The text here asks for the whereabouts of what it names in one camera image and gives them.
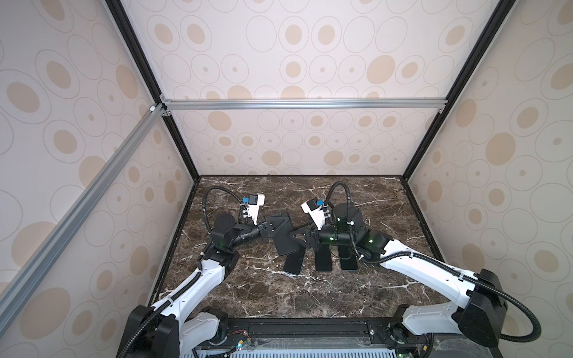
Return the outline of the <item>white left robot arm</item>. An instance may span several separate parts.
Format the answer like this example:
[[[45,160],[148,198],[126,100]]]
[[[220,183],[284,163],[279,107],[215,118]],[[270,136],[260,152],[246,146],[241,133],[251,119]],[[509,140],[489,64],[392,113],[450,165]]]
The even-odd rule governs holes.
[[[231,215],[218,217],[195,271],[173,292],[154,304],[137,306],[128,316],[118,357],[181,357],[201,343],[224,334],[225,313],[191,313],[234,270],[240,259],[237,247],[277,233],[278,224],[241,225]]]

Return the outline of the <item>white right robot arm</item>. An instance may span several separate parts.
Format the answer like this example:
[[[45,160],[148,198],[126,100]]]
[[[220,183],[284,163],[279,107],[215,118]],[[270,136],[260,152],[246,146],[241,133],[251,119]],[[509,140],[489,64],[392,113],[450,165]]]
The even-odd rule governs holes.
[[[288,224],[275,237],[279,254],[291,255],[301,249],[320,252],[336,246],[340,262],[351,271],[358,263],[381,266],[404,274],[448,299],[447,304],[404,308],[400,328],[417,336],[429,333],[463,334],[484,347],[498,346],[510,300],[497,275],[486,269],[479,273],[438,261],[407,247],[382,231],[369,228],[353,205],[339,204],[326,210],[322,202],[302,205],[311,222],[297,228]]]

